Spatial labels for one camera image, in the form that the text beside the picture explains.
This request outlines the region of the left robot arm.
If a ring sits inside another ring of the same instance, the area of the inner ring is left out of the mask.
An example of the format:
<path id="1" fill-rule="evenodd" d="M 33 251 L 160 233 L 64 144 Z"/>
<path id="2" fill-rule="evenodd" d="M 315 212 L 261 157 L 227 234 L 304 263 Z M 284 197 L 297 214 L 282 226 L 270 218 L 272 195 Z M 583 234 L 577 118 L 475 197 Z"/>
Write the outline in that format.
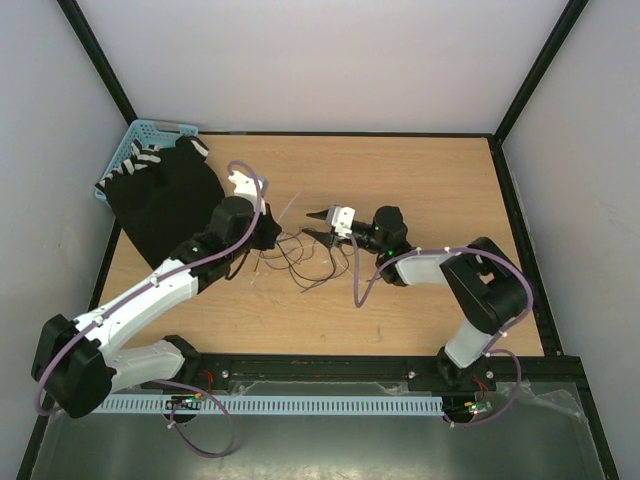
<path id="1" fill-rule="evenodd" d="M 234 195 L 213 211 L 205 231 L 182 242 L 147 278 L 103 306 L 43 326 L 31 375 L 72 418 L 81 418 L 114 392 L 147 382 L 194 384 L 200 353 L 178 335 L 126 348 L 145 326 L 214 282 L 230 280 L 232 263 L 250 250 L 275 247 L 281 232 L 268 203 Z"/>

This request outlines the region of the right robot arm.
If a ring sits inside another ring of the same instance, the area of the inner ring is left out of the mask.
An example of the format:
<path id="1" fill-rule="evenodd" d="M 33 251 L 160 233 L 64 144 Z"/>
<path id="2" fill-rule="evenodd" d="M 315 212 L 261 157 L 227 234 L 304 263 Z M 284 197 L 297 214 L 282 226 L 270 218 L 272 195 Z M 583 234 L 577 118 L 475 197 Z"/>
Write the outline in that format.
<path id="1" fill-rule="evenodd" d="M 338 205 L 307 216 L 324 221 L 329 230 L 305 228 L 305 234 L 327 247 L 354 248 L 358 308 L 379 279 L 399 287 L 448 285 L 463 320 L 437 354 L 437 376 L 447 388 L 469 384 L 480 359 L 532 310 L 534 295 L 528 280 L 487 237 L 463 247 L 414 247 L 400 208 L 390 205 L 378 208 L 369 223 L 356 220 L 353 208 Z"/>

